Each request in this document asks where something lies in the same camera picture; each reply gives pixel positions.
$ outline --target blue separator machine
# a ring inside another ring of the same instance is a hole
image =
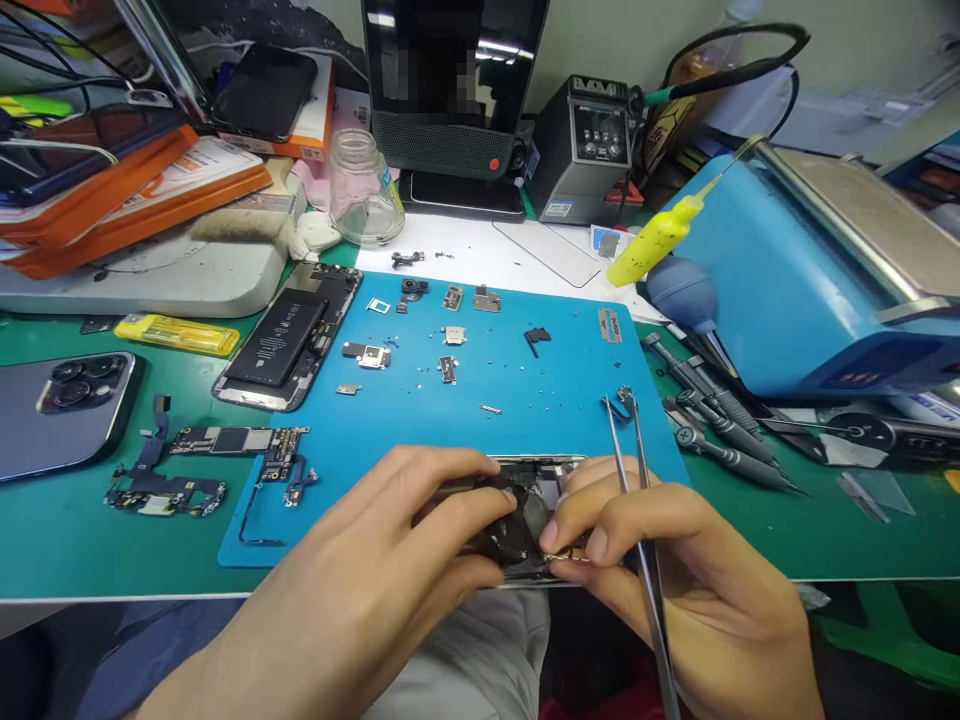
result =
[[[960,244],[856,160],[754,146],[675,254],[716,286],[718,335],[764,397],[885,396],[960,378]]]

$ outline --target rear camera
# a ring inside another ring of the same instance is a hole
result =
[[[50,373],[50,379],[55,383],[65,383],[73,380],[83,372],[83,363],[68,361],[57,365]]]
[[[102,378],[116,371],[120,367],[120,358],[116,355],[106,355],[87,363],[87,374],[90,377]]]
[[[83,402],[90,395],[90,385],[77,381],[57,388],[53,395],[53,404],[57,407],[68,408]]]

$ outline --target blue silicone mat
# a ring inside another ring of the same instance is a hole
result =
[[[613,452],[607,411],[600,398],[629,384],[640,404],[647,460],[661,478],[689,485],[660,397],[650,377],[629,310],[615,303],[500,293],[501,313],[474,310],[474,288],[463,287],[458,313],[442,307],[449,283],[430,281],[430,292],[396,312],[401,274],[367,273],[330,355],[300,409],[274,413],[273,427],[309,426],[300,453],[316,469],[319,483],[308,487],[299,507],[284,507],[284,483],[258,491],[244,533],[276,538],[285,547],[244,545],[240,522],[253,490],[259,463],[247,479],[220,547],[224,567],[272,567],[310,526],[339,500],[391,447],[398,444],[468,446],[488,455]],[[390,303],[386,315],[367,310],[371,298]],[[600,334],[598,310],[613,309],[623,342]],[[465,328],[467,342],[443,344],[446,325]],[[524,338],[543,327],[550,342],[537,343],[534,358]],[[397,338],[399,348],[385,346]],[[360,368],[344,357],[344,342],[390,347],[385,370]],[[441,355],[453,355],[457,384],[444,384],[437,370]],[[357,395],[336,394],[337,385],[362,385]],[[490,405],[495,415],[480,409]],[[624,453],[635,452],[632,426],[620,429]]]

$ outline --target glass jar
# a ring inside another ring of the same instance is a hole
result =
[[[366,130],[338,130],[330,148],[330,219],[345,240],[382,245],[403,229],[390,170]]]

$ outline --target smartphone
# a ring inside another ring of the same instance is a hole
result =
[[[356,268],[299,263],[220,373],[213,396],[261,410],[300,407],[362,282]]]
[[[118,159],[187,122],[179,110],[126,104],[36,128],[29,139],[92,145]],[[32,207],[110,166],[98,152],[0,145],[0,206]]]
[[[482,184],[482,193],[478,186]],[[476,180],[452,175],[414,172],[410,175],[410,199],[423,205],[446,208],[466,208],[507,216],[523,215],[520,189],[498,180]]]
[[[117,352],[0,367],[0,481],[113,452],[143,364],[133,353]]]
[[[214,120],[240,135],[288,142],[316,78],[313,58],[256,43],[214,102]]]
[[[517,509],[481,530],[463,548],[462,554],[483,555],[503,570],[508,588],[561,584],[550,574],[551,558],[540,549],[540,533],[550,522],[567,478],[586,457],[583,455],[492,455],[500,463],[496,477],[472,477],[443,483],[427,505],[414,517],[419,522],[445,498],[481,487],[509,490]],[[567,548],[570,557],[582,555],[581,543]]]

